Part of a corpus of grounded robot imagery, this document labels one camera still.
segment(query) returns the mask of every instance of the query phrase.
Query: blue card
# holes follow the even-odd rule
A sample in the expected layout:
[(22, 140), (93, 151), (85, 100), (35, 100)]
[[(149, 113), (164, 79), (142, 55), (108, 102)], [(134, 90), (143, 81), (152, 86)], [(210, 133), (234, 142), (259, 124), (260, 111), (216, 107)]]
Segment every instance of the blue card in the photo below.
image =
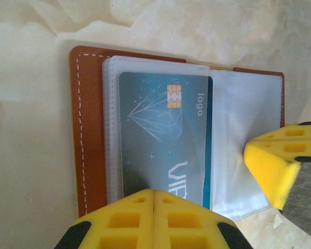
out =
[(162, 189), (210, 208), (212, 90), (207, 76), (119, 76), (124, 196)]

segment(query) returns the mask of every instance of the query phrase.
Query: white stitching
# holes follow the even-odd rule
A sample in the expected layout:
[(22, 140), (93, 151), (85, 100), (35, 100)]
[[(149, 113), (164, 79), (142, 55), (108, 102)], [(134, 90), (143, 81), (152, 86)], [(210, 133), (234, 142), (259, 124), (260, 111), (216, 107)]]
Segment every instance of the white stitching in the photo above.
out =
[(84, 147), (83, 147), (83, 141), (82, 141), (82, 137), (83, 137), (83, 126), (82, 126), (82, 113), (81, 113), (81, 97), (80, 97), (80, 80), (79, 80), (79, 65), (78, 65), (78, 58), (76, 59), (76, 63), (77, 63), (77, 82), (78, 82), (78, 121), (79, 121), (79, 125), (80, 125), (80, 143), (81, 143), (81, 150), (82, 150), (82, 177), (83, 177), (83, 189), (84, 189), (84, 204), (85, 204), (85, 214), (88, 214), (88, 205), (87, 205), (87, 188), (86, 188), (86, 185), (85, 185), (85, 174), (84, 174)]
[[(89, 56), (89, 53), (83, 53), (83, 54), (79, 54), (78, 56)], [(82, 151), (82, 179), (83, 179), (83, 192), (84, 192), (84, 204), (85, 204), (85, 214), (88, 214), (88, 203), (87, 203), (87, 188), (86, 188), (86, 180), (85, 180), (85, 170), (84, 170), (84, 146), (83, 146), (83, 126), (82, 126), (82, 112), (81, 112), (81, 107), (82, 107), (82, 101), (81, 101), (81, 91), (80, 91), (80, 86), (81, 86), (81, 82), (80, 82), (80, 78), (79, 78), (79, 64), (78, 64), (79, 60), (78, 58), (76, 59), (76, 63), (77, 63), (77, 83), (78, 83), (78, 122), (80, 125), (80, 144), (81, 144), (81, 151)]]

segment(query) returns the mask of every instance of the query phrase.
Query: brown leather cover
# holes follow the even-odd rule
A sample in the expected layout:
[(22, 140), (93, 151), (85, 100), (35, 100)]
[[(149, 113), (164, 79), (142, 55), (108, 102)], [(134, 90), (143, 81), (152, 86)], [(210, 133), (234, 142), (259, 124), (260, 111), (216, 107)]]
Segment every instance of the brown leather cover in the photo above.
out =
[(78, 216), (106, 205), (102, 63), (114, 55), (183, 62), (183, 59), (78, 46), (69, 54)]

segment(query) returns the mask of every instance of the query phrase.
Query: card chip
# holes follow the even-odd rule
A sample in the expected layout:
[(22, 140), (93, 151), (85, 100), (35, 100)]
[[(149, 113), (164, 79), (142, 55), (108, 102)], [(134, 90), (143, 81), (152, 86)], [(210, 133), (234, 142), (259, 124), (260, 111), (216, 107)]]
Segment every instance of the card chip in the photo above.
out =
[(181, 85), (167, 85), (167, 107), (181, 108)]

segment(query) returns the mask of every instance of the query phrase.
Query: beige marble countertop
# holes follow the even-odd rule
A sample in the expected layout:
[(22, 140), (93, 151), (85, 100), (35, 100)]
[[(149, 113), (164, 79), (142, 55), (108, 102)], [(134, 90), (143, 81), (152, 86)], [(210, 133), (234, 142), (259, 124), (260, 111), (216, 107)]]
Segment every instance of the beige marble countertop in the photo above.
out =
[[(0, 248), (54, 247), (76, 219), (75, 45), (282, 71), (286, 122), (311, 120), (311, 0), (1, 0)], [(311, 248), (275, 209), (237, 224), (254, 248)]]

